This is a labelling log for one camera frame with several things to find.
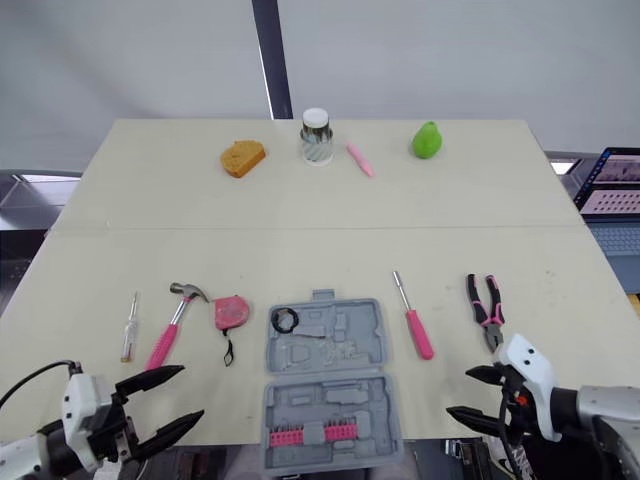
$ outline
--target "laptop screen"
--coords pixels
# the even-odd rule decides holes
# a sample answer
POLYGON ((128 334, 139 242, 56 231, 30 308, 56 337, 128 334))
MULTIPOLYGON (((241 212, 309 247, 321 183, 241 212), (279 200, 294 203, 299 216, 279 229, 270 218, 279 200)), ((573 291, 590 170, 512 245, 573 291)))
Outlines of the laptop screen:
POLYGON ((589 219, 640 217, 640 149, 607 148, 574 198, 589 219))

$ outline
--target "sponge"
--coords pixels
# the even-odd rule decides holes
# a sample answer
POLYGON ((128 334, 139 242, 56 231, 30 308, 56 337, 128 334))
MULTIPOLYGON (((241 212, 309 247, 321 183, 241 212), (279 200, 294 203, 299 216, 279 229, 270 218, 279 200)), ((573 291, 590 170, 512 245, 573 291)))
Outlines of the sponge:
POLYGON ((240 178, 246 175, 266 155, 260 142, 240 140, 222 152, 220 162, 229 175, 240 178))

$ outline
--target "laptop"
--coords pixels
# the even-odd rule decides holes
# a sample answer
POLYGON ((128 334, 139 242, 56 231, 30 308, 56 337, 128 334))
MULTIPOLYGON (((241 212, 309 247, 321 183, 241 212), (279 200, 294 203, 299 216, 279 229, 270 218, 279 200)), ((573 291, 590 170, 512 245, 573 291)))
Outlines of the laptop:
POLYGON ((606 148, 573 201, 624 291, 640 293, 640 148, 606 148))

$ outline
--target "pink pliers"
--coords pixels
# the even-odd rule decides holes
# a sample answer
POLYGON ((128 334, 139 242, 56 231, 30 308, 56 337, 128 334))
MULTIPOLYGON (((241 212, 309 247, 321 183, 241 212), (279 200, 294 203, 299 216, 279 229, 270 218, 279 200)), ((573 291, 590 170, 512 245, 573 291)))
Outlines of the pink pliers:
POLYGON ((489 350, 495 352, 498 345, 502 343, 502 332, 500 327, 504 325, 504 316, 502 315, 502 301, 500 299, 500 289, 493 275, 487 275, 487 287, 491 294, 491 312, 487 313, 478 297, 476 289, 476 276, 473 273, 467 275, 467 292, 469 292, 469 300, 475 315, 476 323, 484 328, 484 338, 487 341, 489 350))

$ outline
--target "white lid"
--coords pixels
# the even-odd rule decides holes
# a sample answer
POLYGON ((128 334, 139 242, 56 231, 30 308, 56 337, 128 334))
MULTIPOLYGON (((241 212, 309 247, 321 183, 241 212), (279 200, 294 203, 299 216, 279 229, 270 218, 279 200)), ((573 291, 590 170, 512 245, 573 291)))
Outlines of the white lid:
POLYGON ((322 108, 308 108, 302 113, 302 122, 311 128, 322 128, 329 123, 329 114, 322 108))

